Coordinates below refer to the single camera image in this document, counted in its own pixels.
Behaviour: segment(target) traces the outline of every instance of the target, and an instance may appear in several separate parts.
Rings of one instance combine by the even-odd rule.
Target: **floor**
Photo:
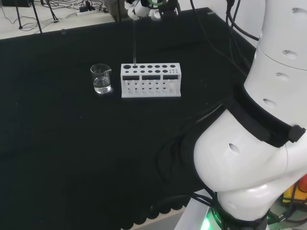
[[[57,31],[61,29],[70,29],[115,21],[111,14],[104,13],[103,11],[84,16],[77,16],[76,12],[78,11],[77,9],[79,7],[74,5],[73,7],[75,9],[54,9],[53,12],[56,17],[59,18],[59,22],[53,23],[53,18],[49,8],[42,6],[40,2],[35,2],[35,7],[38,18],[41,22],[43,32]],[[17,20],[17,12],[15,7],[2,6],[2,10],[0,9],[0,39],[39,33],[32,7],[19,7],[21,24],[25,25],[23,26],[23,30],[19,30],[19,23]]]

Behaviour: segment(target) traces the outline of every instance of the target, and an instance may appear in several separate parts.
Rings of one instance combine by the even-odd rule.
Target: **water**
[[[111,83],[106,77],[98,77],[94,80],[94,89],[97,93],[104,94],[110,92]]]

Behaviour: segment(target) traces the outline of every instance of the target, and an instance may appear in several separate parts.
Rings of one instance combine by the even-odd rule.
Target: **tripod leg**
[[[17,0],[15,0],[15,6],[16,6],[16,11],[17,11],[17,16],[18,16],[19,29],[22,29],[23,27],[21,26],[21,22],[20,22],[20,16],[19,16],[19,10],[18,10],[18,3],[17,3]]]
[[[49,6],[49,9],[50,9],[50,11],[51,11],[53,20],[54,20],[54,21],[58,21],[58,18],[56,17],[56,15],[54,14],[54,12],[53,12],[53,10],[52,10],[52,8],[51,8],[51,5],[50,5],[49,0],[46,0],[46,2],[47,2],[48,6]]]
[[[32,6],[33,6],[33,10],[34,10],[34,14],[35,14],[35,17],[36,17],[36,21],[37,21],[37,24],[38,24],[39,31],[42,34],[43,31],[42,31],[42,28],[40,27],[40,23],[39,23],[38,15],[37,15],[36,8],[35,8],[35,5],[34,5],[34,1],[31,0],[31,2],[32,2]]]

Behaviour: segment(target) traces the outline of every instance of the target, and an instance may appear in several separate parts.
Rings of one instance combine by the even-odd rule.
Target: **yellow object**
[[[283,196],[285,198],[291,198],[292,197],[292,192],[293,192],[293,188],[294,188],[294,185],[292,185],[290,188],[288,188]],[[306,200],[307,199],[307,193],[303,193],[301,190],[299,190],[298,188],[296,189],[296,192],[295,192],[295,197],[294,199],[296,200]],[[283,200],[284,203],[289,203],[291,202],[290,200]]]

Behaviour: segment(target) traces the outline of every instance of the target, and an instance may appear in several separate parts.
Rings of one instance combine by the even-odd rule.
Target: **table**
[[[208,8],[197,12],[211,42],[228,54],[223,21]],[[252,61],[254,47],[237,37]],[[1,229],[129,229],[157,201],[202,189],[194,144],[223,110],[186,135],[185,164],[176,158],[169,184],[157,177],[157,150],[244,76],[204,41],[191,11],[138,20],[136,39],[138,63],[180,63],[181,98],[121,99],[132,21],[0,40]],[[94,92],[89,71],[99,62],[113,70],[113,92],[104,96]],[[160,162],[169,168],[169,149]]]

